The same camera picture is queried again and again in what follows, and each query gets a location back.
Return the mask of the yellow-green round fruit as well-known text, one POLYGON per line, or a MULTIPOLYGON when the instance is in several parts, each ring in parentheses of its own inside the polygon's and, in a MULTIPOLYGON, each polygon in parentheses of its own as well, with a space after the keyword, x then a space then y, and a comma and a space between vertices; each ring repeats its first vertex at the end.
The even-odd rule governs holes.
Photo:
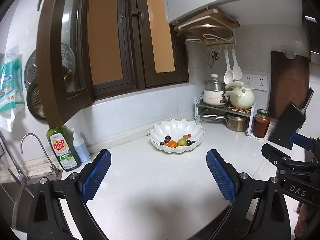
POLYGON ((188 145, 187 139, 184 139, 184 138, 179 139, 177 142, 177 146, 187 146, 187 145, 188 145))

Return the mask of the orange tangerine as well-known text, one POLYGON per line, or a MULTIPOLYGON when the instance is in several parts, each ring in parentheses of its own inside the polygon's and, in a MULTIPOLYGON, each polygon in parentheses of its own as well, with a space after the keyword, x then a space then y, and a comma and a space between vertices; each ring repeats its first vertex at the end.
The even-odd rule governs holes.
POLYGON ((171 147, 171 148, 176 148, 176 147, 177 147, 177 142, 174 141, 174 140, 170 140, 170 141, 167 143, 167 146, 168 146, 168 147, 171 147))

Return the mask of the chrome kitchen faucet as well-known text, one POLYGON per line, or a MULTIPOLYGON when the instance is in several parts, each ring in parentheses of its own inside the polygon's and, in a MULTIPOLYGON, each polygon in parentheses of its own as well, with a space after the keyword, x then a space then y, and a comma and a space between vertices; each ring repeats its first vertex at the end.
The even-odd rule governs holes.
POLYGON ((53 174, 50 168, 52 165, 59 170, 62 169, 52 149, 44 140, 38 141, 33 135, 14 140, 12 134, 7 131, 1 131, 1 135, 5 139, 5 142, 1 142, 2 183, 15 181, 13 175, 18 176, 15 164, 18 164, 29 178, 53 174))

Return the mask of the black knife block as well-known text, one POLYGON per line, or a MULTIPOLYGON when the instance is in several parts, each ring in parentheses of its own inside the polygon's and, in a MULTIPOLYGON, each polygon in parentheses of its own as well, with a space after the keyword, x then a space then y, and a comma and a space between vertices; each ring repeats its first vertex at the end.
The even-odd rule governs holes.
POLYGON ((291 134, 301 129, 306 121, 306 109, 310 104, 313 94, 313 89, 309 88, 302 108, 296 107, 293 103, 287 105, 275 129, 268 137, 269 142, 292 150, 291 134))

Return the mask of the white pump soap bottle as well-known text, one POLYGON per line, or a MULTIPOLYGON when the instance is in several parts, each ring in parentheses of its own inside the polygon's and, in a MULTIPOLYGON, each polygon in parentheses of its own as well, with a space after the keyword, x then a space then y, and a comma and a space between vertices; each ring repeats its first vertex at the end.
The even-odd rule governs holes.
POLYGON ((75 128, 71 129, 73 135, 73 147, 82 163, 88 163, 92 160, 91 155, 87 149, 84 139, 81 135, 76 131, 75 128))

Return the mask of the wooden bead trivet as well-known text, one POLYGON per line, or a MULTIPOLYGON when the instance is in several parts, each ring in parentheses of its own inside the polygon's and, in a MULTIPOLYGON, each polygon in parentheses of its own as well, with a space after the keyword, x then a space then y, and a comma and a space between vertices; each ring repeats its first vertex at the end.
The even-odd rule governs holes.
POLYGON ((229 106, 228 107, 231 111, 235 112, 235 113, 243 113, 243 114, 250 114, 251 113, 251 108, 249 109, 240 109, 234 106, 229 106))

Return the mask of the white scalloped ceramic bowl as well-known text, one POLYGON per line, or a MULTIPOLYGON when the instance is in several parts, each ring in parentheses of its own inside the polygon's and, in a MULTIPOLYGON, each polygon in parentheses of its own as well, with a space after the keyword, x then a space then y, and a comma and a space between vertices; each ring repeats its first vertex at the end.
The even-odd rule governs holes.
POLYGON ((176 119, 171 119, 170 121, 162 121, 160 124, 154 124, 153 127, 148 130, 148 139, 158 150, 166 153, 181 154, 186 151, 192 151, 199 146, 204 138, 205 131, 203 126, 197 124, 195 121, 187 121, 185 119, 177 121, 176 119), (167 135, 171 136, 171 140, 178 142, 179 139, 188 134, 192 135, 187 139, 191 141, 191 145, 177 146, 176 148, 167 146, 169 142, 169 140, 165 140, 167 135))

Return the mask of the white metal corner rack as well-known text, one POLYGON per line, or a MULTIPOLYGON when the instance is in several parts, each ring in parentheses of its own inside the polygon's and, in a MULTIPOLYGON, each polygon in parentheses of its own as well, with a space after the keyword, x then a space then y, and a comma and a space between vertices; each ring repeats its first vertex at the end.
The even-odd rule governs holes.
POLYGON ((213 115, 223 115, 225 116, 226 113, 232 113, 240 116, 249 117, 249 125, 248 128, 244 131, 247 135, 250 134, 251 129, 253 127, 253 118, 257 111, 257 102, 254 102, 253 106, 251 107, 250 114, 243 114, 243 113, 235 113, 231 111, 228 107, 232 106, 230 103, 222 106, 213 106, 204 103, 202 100, 203 96, 197 96, 194 98, 194 119, 201 120, 201 114, 213 114, 213 115))

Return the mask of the cream ceramic teapot pot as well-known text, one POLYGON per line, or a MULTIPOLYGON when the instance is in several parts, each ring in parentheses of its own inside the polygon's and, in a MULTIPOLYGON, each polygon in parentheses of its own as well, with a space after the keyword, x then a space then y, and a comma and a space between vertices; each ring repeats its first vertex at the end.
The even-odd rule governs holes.
POLYGON ((241 81, 225 85, 225 96, 229 97, 231 105, 239 109, 249 109, 254 104, 253 87, 246 87, 241 81))

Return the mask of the white rice spoon right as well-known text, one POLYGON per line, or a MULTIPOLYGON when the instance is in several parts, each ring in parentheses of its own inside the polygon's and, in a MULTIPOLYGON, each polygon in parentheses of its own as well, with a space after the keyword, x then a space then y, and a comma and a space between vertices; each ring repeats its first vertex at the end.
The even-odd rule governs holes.
POLYGON ((233 69, 232 69, 233 77, 235 80, 240 80, 242 78, 242 70, 237 62, 234 48, 231 49, 231 52, 232 52, 232 58, 234 63, 233 69))

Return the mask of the white rice spoon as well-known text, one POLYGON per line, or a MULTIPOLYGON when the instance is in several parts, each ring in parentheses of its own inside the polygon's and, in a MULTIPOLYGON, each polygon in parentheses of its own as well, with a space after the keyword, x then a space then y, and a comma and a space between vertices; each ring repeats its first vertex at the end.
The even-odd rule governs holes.
POLYGON ((225 62, 226 62, 226 66, 227 66, 226 72, 224 74, 224 82, 225 82, 225 84, 229 84, 229 83, 233 82, 234 77, 233 77, 233 72, 231 70, 231 65, 229 62, 229 56, 228 56, 227 49, 224 50, 224 56, 225 56, 225 62))
POLYGON ((232 69, 233 77, 235 80, 240 80, 242 78, 242 70, 237 62, 234 48, 231 49, 231 52, 232 52, 232 58, 234 63, 233 69, 232 69))

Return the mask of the white rice spoon left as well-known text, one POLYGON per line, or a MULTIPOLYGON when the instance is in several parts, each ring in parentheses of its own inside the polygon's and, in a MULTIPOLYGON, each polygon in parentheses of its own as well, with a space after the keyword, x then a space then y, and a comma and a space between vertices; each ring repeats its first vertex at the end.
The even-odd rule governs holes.
POLYGON ((233 77, 233 72, 231 70, 231 65, 229 62, 229 56, 228 56, 227 49, 224 50, 224 56, 225 56, 225 62, 226 62, 226 66, 227 66, 226 72, 224 74, 224 82, 225 82, 225 84, 229 84, 229 83, 233 82, 234 77, 233 77))

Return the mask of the plastic bag package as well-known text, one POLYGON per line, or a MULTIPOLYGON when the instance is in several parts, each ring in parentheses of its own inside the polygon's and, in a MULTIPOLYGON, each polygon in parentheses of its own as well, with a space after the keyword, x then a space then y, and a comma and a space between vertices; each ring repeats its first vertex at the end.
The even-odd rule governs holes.
POLYGON ((22 65, 19 46, 8 50, 1 61, 1 128, 12 132, 16 115, 24 109, 22 65))

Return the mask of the brown framed window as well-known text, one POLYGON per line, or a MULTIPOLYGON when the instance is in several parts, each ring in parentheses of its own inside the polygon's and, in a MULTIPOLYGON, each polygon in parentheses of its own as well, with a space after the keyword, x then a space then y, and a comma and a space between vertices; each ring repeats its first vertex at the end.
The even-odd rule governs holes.
POLYGON ((46 122, 64 125, 99 99, 188 82, 185 42, 167 22, 164 0, 39 0, 37 80, 46 122), (67 92, 61 43, 76 60, 67 92))

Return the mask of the white upper cabinet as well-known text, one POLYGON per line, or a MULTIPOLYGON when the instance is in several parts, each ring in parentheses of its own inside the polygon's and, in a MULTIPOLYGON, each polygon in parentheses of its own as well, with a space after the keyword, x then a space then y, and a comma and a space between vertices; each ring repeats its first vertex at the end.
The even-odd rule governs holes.
POLYGON ((164 0, 167 22, 173 23, 216 8, 241 25, 302 22, 302 0, 164 0))

